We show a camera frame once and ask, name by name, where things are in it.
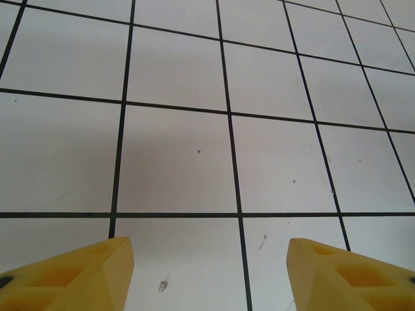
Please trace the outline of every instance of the dirt speck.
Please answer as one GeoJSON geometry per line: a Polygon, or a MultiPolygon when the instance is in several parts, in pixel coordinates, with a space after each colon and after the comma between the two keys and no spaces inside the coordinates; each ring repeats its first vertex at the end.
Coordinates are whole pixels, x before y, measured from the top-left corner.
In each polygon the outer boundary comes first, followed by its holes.
{"type": "Polygon", "coordinates": [[[258,250],[260,250],[260,249],[264,246],[265,240],[266,240],[267,238],[268,238],[268,235],[265,233],[265,234],[264,234],[264,241],[262,241],[262,243],[261,243],[260,247],[258,248],[258,250]]]}
{"type": "Polygon", "coordinates": [[[164,281],[160,282],[160,286],[158,287],[158,292],[162,293],[166,290],[166,288],[169,285],[169,275],[166,277],[166,279],[164,281]]]}

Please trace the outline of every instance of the white tile floor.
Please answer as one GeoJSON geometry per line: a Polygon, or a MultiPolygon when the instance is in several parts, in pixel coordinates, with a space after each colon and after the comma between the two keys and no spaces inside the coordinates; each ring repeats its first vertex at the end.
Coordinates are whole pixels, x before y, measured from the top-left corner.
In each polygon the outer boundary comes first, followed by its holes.
{"type": "Polygon", "coordinates": [[[127,235],[127,311],[294,310],[292,237],[415,270],[414,14],[0,0],[0,270],[127,235]]]}

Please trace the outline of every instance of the tile grout line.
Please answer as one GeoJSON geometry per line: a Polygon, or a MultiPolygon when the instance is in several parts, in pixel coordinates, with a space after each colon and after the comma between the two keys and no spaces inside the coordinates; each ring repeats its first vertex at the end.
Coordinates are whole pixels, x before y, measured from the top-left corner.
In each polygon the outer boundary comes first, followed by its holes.
{"type": "Polygon", "coordinates": [[[324,144],[323,144],[323,139],[322,139],[320,129],[319,129],[318,124],[317,124],[316,113],[314,111],[313,102],[311,100],[309,88],[307,86],[307,81],[305,79],[305,74],[304,74],[302,63],[301,63],[301,58],[300,58],[300,55],[298,54],[298,48],[297,48],[296,40],[295,40],[295,37],[294,37],[294,31],[292,30],[290,17],[289,17],[288,10],[287,10],[287,4],[285,3],[285,0],[282,0],[282,4],[283,4],[283,7],[284,7],[284,11],[285,11],[285,17],[287,18],[287,23],[288,23],[288,27],[289,27],[290,34],[291,34],[291,39],[292,39],[292,44],[294,45],[294,50],[296,52],[298,67],[300,68],[301,76],[302,76],[302,79],[303,79],[304,89],[305,89],[305,93],[307,95],[307,99],[308,99],[308,102],[309,102],[311,115],[313,116],[313,120],[315,122],[314,126],[316,128],[318,142],[320,143],[320,148],[321,148],[321,151],[322,151],[324,165],[326,166],[327,176],[329,178],[331,193],[333,194],[333,199],[334,199],[336,210],[337,210],[338,220],[340,222],[340,227],[342,229],[344,243],[346,245],[346,249],[348,251],[350,251],[349,239],[348,239],[348,236],[347,236],[346,227],[345,227],[344,222],[343,222],[343,217],[341,215],[340,205],[338,203],[337,193],[336,193],[336,190],[335,190],[335,184],[334,184],[334,181],[333,181],[333,177],[331,175],[330,166],[329,166],[329,163],[328,163],[328,160],[327,160],[326,150],[325,150],[324,144]]]}
{"type": "Polygon", "coordinates": [[[388,138],[389,138],[389,141],[390,141],[390,145],[391,145],[391,147],[392,147],[392,149],[393,149],[393,151],[394,151],[394,153],[395,153],[395,157],[396,157],[397,163],[398,163],[398,165],[399,165],[399,167],[400,167],[400,169],[401,169],[401,172],[402,172],[403,178],[405,179],[405,182],[407,183],[407,187],[408,187],[408,190],[409,190],[410,196],[412,197],[412,201],[413,201],[413,202],[414,202],[414,204],[415,204],[415,196],[414,196],[414,193],[413,193],[412,188],[411,188],[411,186],[410,186],[410,183],[409,183],[408,177],[407,177],[407,175],[406,175],[406,173],[405,173],[405,170],[403,169],[403,165],[402,165],[402,162],[401,162],[401,160],[400,160],[400,158],[399,158],[399,155],[397,154],[397,150],[396,150],[396,147],[395,147],[394,141],[392,140],[392,136],[391,136],[391,134],[390,134],[390,130],[388,129],[388,126],[386,125],[385,118],[383,117],[383,114],[382,114],[381,108],[380,108],[379,103],[377,102],[377,99],[376,99],[376,96],[375,96],[375,92],[374,92],[374,91],[373,91],[373,89],[372,89],[372,85],[370,84],[370,81],[369,81],[368,75],[366,74],[366,70],[365,70],[365,68],[364,68],[364,66],[363,66],[363,64],[362,64],[362,60],[361,60],[361,57],[360,57],[360,55],[359,55],[359,52],[357,51],[356,44],[355,44],[355,42],[354,42],[353,38],[351,37],[351,32],[350,32],[350,30],[349,30],[348,24],[346,23],[346,19],[344,18],[343,14],[342,14],[342,9],[341,9],[341,7],[340,7],[340,4],[338,3],[338,0],[335,0],[335,1],[336,1],[337,6],[338,6],[338,10],[340,11],[340,15],[342,16],[344,26],[346,27],[346,30],[347,30],[347,32],[348,32],[348,35],[349,35],[349,38],[350,38],[351,44],[353,45],[353,48],[354,48],[354,50],[355,50],[356,57],[357,57],[357,59],[358,59],[358,61],[359,61],[360,65],[361,65],[362,72],[363,72],[364,78],[366,79],[366,83],[368,84],[368,87],[369,87],[370,93],[372,94],[373,101],[375,102],[375,105],[376,105],[377,111],[378,111],[378,113],[379,113],[379,116],[380,116],[380,118],[381,118],[381,120],[382,120],[383,126],[385,127],[386,134],[387,134],[387,136],[388,136],[388,138]]]}
{"type": "MultiPolygon", "coordinates": [[[[44,93],[44,92],[37,92],[37,91],[22,91],[18,89],[5,89],[1,87],[0,87],[0,93],[19,94],[19,95],[47,97],[47,98],[60,98],[60,99],[68,99],[68,100],[80,100],[84,102],[102,102],[105,104],[117,104],[117,105],[123,104],[122,100],[116,100],[116,99],[81,97],[81,96],[76,96],[76,95],[44,93]]],[[[170,109],[170,110],[200,112],[200,113],[211,113],[211,114],[216,114],[216,115],[227,115],[228,114],[228,112],[225,110],[214,110],[214,109],[195,108],[195,107],[186,107],[186,106],[172,106],[172,105],[166,105],[166,104],[153,104],[149,102],[132,102],[129,100],[127,100],[125,104],[127,106],[150,107],[150,108],[157,108],[157,109],[170,109]]],[[[234,112],[234,111],[232,111],[231,114],[233,116],[255,118],[255,119],[268,119],[268,120],[285,121],[285,122],[319,124],[319,125],[328,125],[328,126],[338,126],[338,127],[343,127],[343,128],[358,128],[361,130],[373,130],[373,131],[379,131],[379,132],[390,131],[394,133],[407,133],[407,134],[412,134],[412,135],[415,134],[415,131],[409,131],[409,130],[397,130],[397,129],[390,129],[390,128],[386,129],[384,127],[377,128],[374,126],[335,123],[335,122],[327,122],[327,121],[314,121],[314,120],[308,120],[308,119],[295,119],[295,118],[289,118],[289,117],[278,117],[275,115],[258,115],[255,113],[244,113],[244,112],[234,112]]]]}
{"type": "MultiPolygon", "coordinates": [[[[341,212],[342,217],[415,217],[415,212],[341,212]]],[[[24,218],[111,218],[111,212],[0,212],[0,219],[24,218]]],[[[117,218],[327,218],[338,217],[337,212],[293,213],[116,213],[117,218]]]]}
{"type": "MultiPolygon", "coordinates": [[[[8,3],[8,4],[16,5],[16,6],[21,6],[20,3],[9,3],[9,1],[7,1],[7,0],[0,0],[0,3],[8,3]]],[[[305,8],[309,8],[311,10],[319,10],[319,11],[323,11],[323,12],[334,14],[334,15],[339,15],[339,16],[341,15],[340,13],[336,13],[336,12],[332,12],[332,11],[328,11],[328,10],[323,10],[323,9],[320,9],[320,8],[315,8],[313,6],[302,5],[302,4],[293,3],[293,2],[290,2],[290,1],[286,1],[286,3],[289,3],[291,5],[296,5],[296,6],[303,6],[305,8]]],[[[27,8],[33,8],[33,9],[36,9],[36,10],[43,10],[43,11],[46,11],[46,12],[53,12],[53,13],[57,13],[57,14],[65,14],[65,15],[69,15],[69,16],[94,19],[94,20],[98,20],[98,21],[105,21],[107,23],[115,23],[115,24],[120,24],[120,25],[129,25],[130,24],[129,22],[125,22],[125,21],[118,21],[118,20],[115,20],[115,19],[108,19],[108,18],[105,18],[105,17],[97,17],[97,16],[79,14],[79,13],[74,13],[74,12],[67,12],[67,11],[63,11],[63,10],[57,10],[57,9],[53,9],[53,8],[45,8],[45,7],[36,6],[36,5],[26,5],[26,7],[27,8]]],[[[343,16],[344,17],[349,17],[349,18],[352,18],[352,19],[358,19],[358,20],[365,21],[365,22],[368,22],[368,23],[374,23],[374,24],[378,24],[378,25],[382,25],[382,26],[386,26],[386,27],[392,27],[392,25],[382,24],[382,23],[378,23],[378,22],[375,22],[375,21],[362,19],[362,18],[359,18],[359,17],[349,16],[349,15],[343,15],[343,16]]],[[[182,32],[182,31],[173,30],[173,29],[164,29],[164,28],[159,28],[159,27],[154,27],[154,26],[149,26],[149,25],[142,25],[142,24],[135,24],[135,23],[134,23],[134,26],[139,27],[139,28],[144,28],[144,29],[168,32],[168,33],[172,33],[172,34],[179,34],[179,35],[182,35],[182,36],[189,36],[189,37],[200,38],[200,39],[205,39],[205,40],[219,41],[218,38],[203,36],[203,35],[199,35],[199,34],[193,34],[193,33],[190,33],[190,32],[182,32]]],[[[400,27],[394,27],[394,28],[409,31],[409,32],[415,32],[415,30],[404,29],[404,28],[400,28],[400,27]]],[[[244,42],[238,42],[238,41],[232,41],[232,40],[225,40],[225,39],[222,39],[222,40],[223,40],[223,42],[226,42],[226,43],[232,43],[232,44],[236,44],[236,45],[243,45],[243,46],[247,46],[247,47],[253,47],[253,48],[256,48],[256,49],[264,49],[264,50],[270,50],[270,51],[287,53],[287,54],[295,54],[292,51],[286,51],[286,50],[282,50],[282,49],[275,49],[275,48],[272,48],[272,47],[264,47],[264,46],[260,46],[260,45],[254,45],[254,44],[250,44],[250,43],[244,43],[244,42]]],[[[335,60],[335,59],[325,58],[325,57],[321,57],[321,56],[317,56],[317,55],[308,55],[308,54],[303,54],[303,53],[299,53],[299,54],[300,54],[300,56],[309,57],[309,58],[316,58],[316,59],[319,59],[319,60],[327,60],[329,62],[337,62],[337,63],[344,63],[344,64],[347,64],[347,65],[361,66],[359,63],[345,62],[345,61],[342,61],[342,60],[335,60]]],[[[381,70],[381,71],[399,73],[401,75],[415,76],[415,73],[406,73],[406,72],[395,71],[395,70],[386,69],[386,68],[369,66],[369,65],[363,65],[363,66],[366,67],[366,68],[377,69],[377,70],[381,70]]]]}
{"type": "MultiPolygon", "coordinates": [[[[288,0],[286,0],[285,2],[290,4],[290,5],[302,6],[304,8],[310,8],[311,10],[317,10],[317,11],[326,12],[326,13],[329,13],[329,14],[340,15],[340,13],[338,13],[338,12],[326,10],[326,9],[323,9],[323,8],[318,8],[318,7],[315,7],[315,6],[304,5],[302,3],[295,3],[295,2],[292,2],[292,1],[288,1],[288,0]]],[[[16,2],[13,2],[13,1],[9,1],[9,0],[0,0],[0,3],[6,3],[6,4],[9,4],[9,5],[21,6],[21,3],[16,3],[16,2]]],[[[91,15],[87,15],[87,14],[57,10],[57,9],[53,9],[53,8],[47,8],[45,6],[27,5],[27,7],[28,8],[34,8],[36,10],[43,10],[43,11],[55,12],[55,13],[59,13],[59,14],[66,14],[66,15],[78,16],[78,17],[83,17],[83,18],[96,19],[96,20],[99,20],[99,21],[107,21],[107,22],[110,22],[110,23],[117,23],[117,24],[123,24],[123,25],[129,25],[130,24],[127,21],[119,21],[119,20],[116,20],[116,19],[110,19],[110,18],[105,18],[105,17],[91,16],[91,15]]],[[[368,22],[368,23],[373,23],[373,24],[382,25],[382,26],[386,26],[386,27],[392,27],[391,25],[388,25],[388,24],[385,24],[385,23],[380,23],[378,21],[371,21],[370,19],[364,19],[364,18],[361,18],[361,17],[351,16],[351,15],[347,15],[347,14],[343,14],[343,16],[344,17],[349,17],[349,18],[352,18],[352,19],[358,19],[359,21],[365,21],[365,22],[368,22]]],[[[147,25],[135,25],[135,26],[144,27],[144,28],[148,27],[150,29],[156,29],[156,30],[158,28],[158,27],[151,27],[151,26],[147,26],[147,25]]],[[[409,32],[415,32],[415,30],[412,30],[412,29],[406,29],[406,28],[401,28],[401,27],[395,27],[395,28],[400,29],[400,30],[409,31],[409,32]]]]}
{"type": "Polygon", "coordinates": [[[220,19],[219,0],[216,0],[216,10],[217,10],[217,19],[218,19],[220,55],[222,58],[223,81],[224,81],[225,98],[226,98],[226,111],[228,114],[228,126],[229,126],[229,136],[230,136],[230,146],[231,146],[231,156],[232,156],[232,166],[233,166],[233,178],[234,178],[234,184],[235,184],[235,198],[236,198],[236,205],[237,205],[238,225],[239,225],[239,239],[241,242],[241,255],[242,255],[243,273],[244,273],[245,295],[246,295],[246,309],[247,311],[252,311],[252,296],[251,296],[251,286],[250,286],[250,280],[249,280],[248,255],[246,254],[244,220],[243,220],[242,203],[241,203],[241,192],[239,188],[239,175],[238,175],[238,168],[237,168],[235,137],[233,136],[232,112],[231,112],[231,103],[230,103],[229,88],[228,88],[228,74],[226,72],[225,49],[224,49],[224,40],[223,40],[223,35],[222,35],[222,21],[220,19]]]}
{"type": "Polygon", "coordinates": [[[125,113],[126,113],[126,102],[127,102],[127,92],[128,92],[128,78],[130,74],[132,35],[133,35],[133,29],[134,29],[135,11],[136,11],[136,0],[131,0],[130,26],[128,28],[128,43],[127,43],[125,71],[124,71],[123,99],[121,102],[121,111],[120,111],[120,117],[119,117],[117,153],[115,157],[114,182],[113,182],[112,202],[111,202],[111,218],[110,218],[110,228],[108,230],[108,238],[113,238],[115,236],[115,223],[117,221],[119,176],[120,176],[120,170],[121,170],[121,156],[123,153],[125,113]]]}
{"type": "Polygon", "coordinates": [[[8,41],[7,41],[5,52],[3,53],[3,57],[1,58],[1,62],[0,62],[0,80],[1,80],[1,77],[3,76],[4,71],[5,71],[6,63],[7,63],[8,57],[10,55],[10,51],[12,50],[14,38],[16,37],[16,34],[18,33],[18,29],[19,29],[19,26],[20,26],[21,19],[23,18],[23,13],[25,11],[26,4],[27,4],[27,0],[23,0],[23,2],[20,5],[19,12],[18,12],[18,15],[16,16],[16,20],[14,22],[12,32],[10,33],[10,36],[8,38],[8,41]]]}
{"type": "Polygon", "coordinates": [[[414,72],[415,72],[415,67],[414,67],[414,63],[412,63],[412,60],[410,59],[410,57],[409,57],[409,54],[408,54],[408,52],[407,52],[407,50],[406,50],[406,48],[405,48],[405,46],[403,45],[403,42],[402,42],[402,40],[401,40],[401,37],[399,36],[399,34],[397,33],[397,30],[396,30],[396,28],[395,28],[395,25],[394,25],[394,23],[392,22],[392,19],[390,18],[390,16],[389,16],[389,13],[388,13],[388,11],[386,11],[386,6],[383,4],[383,1],[382,0],[379,0],[380,1],[380,3],[381,3],[381,5],[382,5],[382,7],[383,7],[383,10],[385,11],[385,13],[386,13],[386,16],[388,17],[388,19],[389,19],[389,22],[390,22],[390,24],[392,25],[392,28],[394,29],[394,31],[395,31],[395,34],[396,34],[396,36],[397,36],[397,38],[398,38],[398,40],[399,40],[399,42],[401,43],[401,45],[402,45],[402,49],[405,51],[405,54],[407,55],[407,58],[408,58],[408,60],[409,60],[409,62],[410,62],[410,65],[412,66],[412,69],[414,70],[414,72]]]}

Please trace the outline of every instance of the floor tile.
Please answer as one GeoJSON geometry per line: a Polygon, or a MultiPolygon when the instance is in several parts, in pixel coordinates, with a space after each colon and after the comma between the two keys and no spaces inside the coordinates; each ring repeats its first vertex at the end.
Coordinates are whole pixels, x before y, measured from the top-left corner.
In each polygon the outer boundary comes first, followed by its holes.
{"type": "Polygon", "coordinates": [[[233,130],[244,212],[335,212],[314,125],[234,117],[233,130]]]}
{"type": "Polygon", "coordinates": [[[131,15],[131,0],[28,0],[27,4],[116,21],[129,22],[131,15]]]}
{"type": "Polygon", "coordinates": [[[403,212],[415,206],[385,132],[320,127],[342,212],[403,212]]]}
{"type": "Polygon", "coordinates": [[[140,0],[135,23],[218,38],[215,0],[140,0]]]}
{"type": "Polygon", "coordinates": [[[415,191],[415,135],[391,133],[391,136],[412,191],[415,191]]]}
{"type": "Polygon", "coordinates": [[[244,219],[244,230],[254,310],[295,310],[286,268],[291,238],[345,248],[337,217],[249,218],[244,219]]]}
{"type": "Polygon", "coordinates": [[[120,107],[0,99],[1,210],[109,212],[120,107]]]}
{"type": "Polygon", "coordinates": [[[118,211],[236,212],[225,115],[127,107],[118,211]]]}
{"type": "Polygon", "coordinates": [[[287,4],[298,52],[357,63],[339,15],[287,4]]]}
{"type": "Polygon", "coordinates": [[[367,69],[388,128],[415,131],[415,77],[367,69]]]}
{"type": "Polygon", "coordinates": [[[338,0],[345,15],[390,25],[380,0],[338,0]]]}
{"type": "Polygon", "coordinates": [[[345,217],[351,251],[415,270],[415,217],[345,217]]]}
{"type": "Polygon", "coordinates": [[[128,99],[226,110],[217,41],[134,29],[128,99]]]}
{"type": "Polygon", "coordinates": [[[336,0],[290,0],[290,2],[338,13],[336,0]]]}
{"type": "Polygon", "coordinates": [[[415,6],[412,0],[383,0],[396,27],[415,30],[415,6]]]}
{"type": "Polygon", "coordinates": [[[232,111],[312,119],[295,55],[225,43],[232,111]]]}
{"type": "Polygon", "coordinates": [[[301,57],[319,121],[383,127],[362,69],[301,57]]]}
{"type": "Polygon", "coordinates": [[[363,65],[414,73],[393,28],[347,17],[346,22],[363,65]]]}
{"type": "Polygon", "coordinates": [[[116,230],[136,263],[126,311],[246,310],[237,219],[118,219],[116,230]]]}
{"type": "Polygon", "coordinates": [[[108,238],[108,219],[0,219],[0,271],[83,248],[108,238]]]}
{"type": "Polygon", "coordinates": [[[127,37],[126,25],[27,8],[0,87],[121,99],[127,37]]]}
{"type": "Polygon", "coordinates": [[[400,29],[397,29],[397,33],[399,34],[412,63],[415,65],[415,33],[400,29]]]}
{"type": "Polygon", "coordinates": [[[19,7],[17,5],[8,5],[0,3],[0,55],[6,49],[10,33],[12,32],[14,22],[18,16],[19,7]]]}
{"type": "Polygon", "coordinates": [[[282,2],[220,0],[223,38],[293,51],[282,2]]]}

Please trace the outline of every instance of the yellow plastic part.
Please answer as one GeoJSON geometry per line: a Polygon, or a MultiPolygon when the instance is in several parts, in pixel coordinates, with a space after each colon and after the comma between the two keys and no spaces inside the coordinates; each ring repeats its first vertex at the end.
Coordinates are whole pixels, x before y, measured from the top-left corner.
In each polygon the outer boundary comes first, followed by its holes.
{"type": "Polygon", "coordinates": [[[112,238],[0,274],[1,311],[122,311],[134,269],[129,238],[112,238]]]}
{"type": "Polygon", "coordinates": [[[414,311],[415,272],[304,238],[287,269],[297,311],[414,311]]]}

